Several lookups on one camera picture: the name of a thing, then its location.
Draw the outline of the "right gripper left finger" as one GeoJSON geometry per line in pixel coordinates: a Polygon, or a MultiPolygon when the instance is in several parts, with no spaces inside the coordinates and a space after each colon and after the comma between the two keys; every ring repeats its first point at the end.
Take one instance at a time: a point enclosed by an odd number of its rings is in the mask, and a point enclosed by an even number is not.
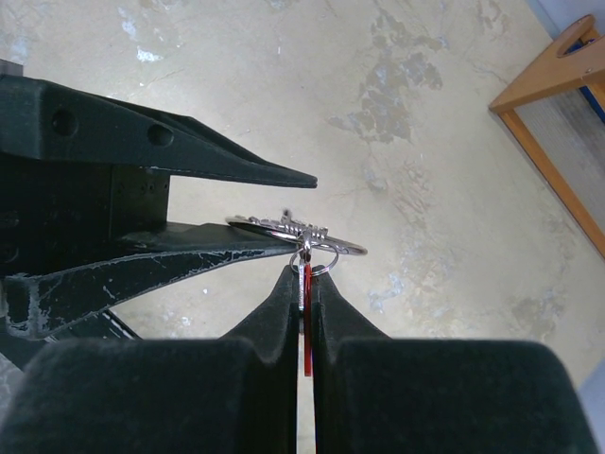
{"type": "Polygon", "coordinates": [[[292,453],[298,280],[212,340],[72,339],[27,365],[5,453],[292,453]]]}

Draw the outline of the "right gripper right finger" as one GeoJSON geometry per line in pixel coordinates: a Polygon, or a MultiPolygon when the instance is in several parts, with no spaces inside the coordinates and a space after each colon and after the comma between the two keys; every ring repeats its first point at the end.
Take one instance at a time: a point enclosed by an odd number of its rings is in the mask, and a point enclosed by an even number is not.
{"type": "Polygon", "coordinates": [[[571,379],[524,340],[394,339],[312,285],[319,453],[595,453],[571,379]]]}

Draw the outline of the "silver key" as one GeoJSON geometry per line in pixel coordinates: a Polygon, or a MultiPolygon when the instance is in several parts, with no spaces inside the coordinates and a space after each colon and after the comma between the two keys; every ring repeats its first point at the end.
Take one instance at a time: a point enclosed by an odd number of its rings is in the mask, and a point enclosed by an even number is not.
{"type": "Polygon", "coordinates": [[[311,249],[306,250],[304,247],[300,247],[289,260],[289,267],[291,270],[298,275],[298,309],[301,314],[305,308],[305,298],[309,295],[310,291],[305,288],[306,280],[309,277],[317,277],[330,271],[339,260],[339,252],[332,247],[327,249],[328,252],[334,255],[333,260],[328,265],[321,265],[317,271],[309,271],[307,268],[311,267],[311,249]]]}

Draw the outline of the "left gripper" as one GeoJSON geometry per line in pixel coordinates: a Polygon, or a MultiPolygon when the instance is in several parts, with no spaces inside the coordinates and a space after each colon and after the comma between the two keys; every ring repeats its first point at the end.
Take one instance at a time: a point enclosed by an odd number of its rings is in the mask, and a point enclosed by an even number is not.
{"type": "Polygon", "coordinates": [[[318,184],[192,117],[16,76],[1,78],[1,150],[1,307],[7,332],[27,341],[183,279],[293,253],[224,224],[165,225],[169,174],[318,184]]]}

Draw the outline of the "large silver keyring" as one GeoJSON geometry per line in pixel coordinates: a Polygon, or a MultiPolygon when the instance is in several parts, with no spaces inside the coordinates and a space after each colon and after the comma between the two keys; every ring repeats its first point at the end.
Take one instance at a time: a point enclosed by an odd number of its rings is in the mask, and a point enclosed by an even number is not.
{"type": "Polygon", "coordinates": [[[313,249],[347,255],[368,253],[361,245],[329,236],[326,227],[294,219],[289,210],[284,210],[279,219],[233,216],[226,218],[226,222],[237,229],[290,243],[303,244],[307,241],[313,249]]]}

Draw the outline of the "red key tag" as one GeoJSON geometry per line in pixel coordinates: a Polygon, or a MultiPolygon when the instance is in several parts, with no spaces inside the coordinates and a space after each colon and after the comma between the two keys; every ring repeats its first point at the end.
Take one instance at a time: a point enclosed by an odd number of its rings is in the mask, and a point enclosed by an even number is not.
{"type": "Polygon", "coordinates": [[[311,308],[311,285],[312,285],[312,268],[309,262],[303,261],[301,264],[302,271],[302,321],[303,321],[303,364],[304,375],[307,377],[313,376],[313,359],[312,359],[312,308],[311,308]]]}

